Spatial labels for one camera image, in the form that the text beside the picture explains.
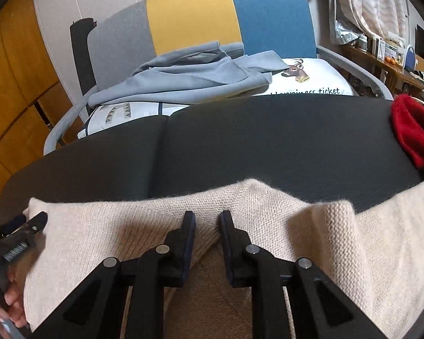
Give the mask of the beige knit sweater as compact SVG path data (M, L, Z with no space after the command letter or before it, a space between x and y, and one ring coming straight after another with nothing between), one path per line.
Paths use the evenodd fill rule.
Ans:
M25 214L41 338L402 338L424 311L424 181L363 212L248 179Z

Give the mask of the blue folding chair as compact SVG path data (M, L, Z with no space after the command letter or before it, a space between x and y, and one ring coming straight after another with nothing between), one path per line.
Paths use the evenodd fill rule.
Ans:
M416 68L416 54L412 45L408 45L405 51L404 69L408 72Z

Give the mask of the red knit garment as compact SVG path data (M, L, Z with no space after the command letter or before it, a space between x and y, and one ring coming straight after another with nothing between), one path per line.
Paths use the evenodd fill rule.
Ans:
M413 96L399 95L391 105L391 124L402 149L424 172L424 105Z

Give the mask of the black rolled mat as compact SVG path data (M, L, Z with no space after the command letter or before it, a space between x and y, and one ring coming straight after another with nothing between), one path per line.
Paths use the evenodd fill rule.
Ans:
M75 69L83 95L96 85L88 51L88 35L96 27L93 18L82 18L70 26L70 38Z

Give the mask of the wooden side table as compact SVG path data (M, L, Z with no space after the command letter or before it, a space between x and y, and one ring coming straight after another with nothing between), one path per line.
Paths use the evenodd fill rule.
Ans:
M416 55L416 68L404 69L406 47L398 47L381 38L365 35L341 47L345 56L354 62L373 66L372 73L391 94L409 94L424 102L424 59Z

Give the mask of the light blue grey garment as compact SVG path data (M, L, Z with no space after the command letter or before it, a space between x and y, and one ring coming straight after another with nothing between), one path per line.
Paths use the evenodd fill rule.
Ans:
M241 42L212 41L155 57L121 83L92 94L90 107L127 101L197 104L265 88L288 68L274 51L248 55Z

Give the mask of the grey yellow blue chair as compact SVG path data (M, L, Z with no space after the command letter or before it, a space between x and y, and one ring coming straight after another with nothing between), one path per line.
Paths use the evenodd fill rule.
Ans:
M345 70L375 95L392 99L389 89L373 74L317 44L307 0L143 0L95 22L88 35L88 51L96 85L85 95L80 92L79 99L54 125L44 144L45 154L56 149L85 108L109 128L194 105L127 101L90 107L88 99L126 80L157 56L212 41L241 42L248 55L274 51L288 65L272 76L269 86L236 96L304 94L309 78L316 82L313 94L351 94L351 87L341 77Z

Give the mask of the wooden cabinet wall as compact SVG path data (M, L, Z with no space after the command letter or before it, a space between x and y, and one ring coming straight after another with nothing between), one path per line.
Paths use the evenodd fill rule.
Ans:
M12 175L42 158L46 136L71 106L33 0L7 0L0 10L0 195Z

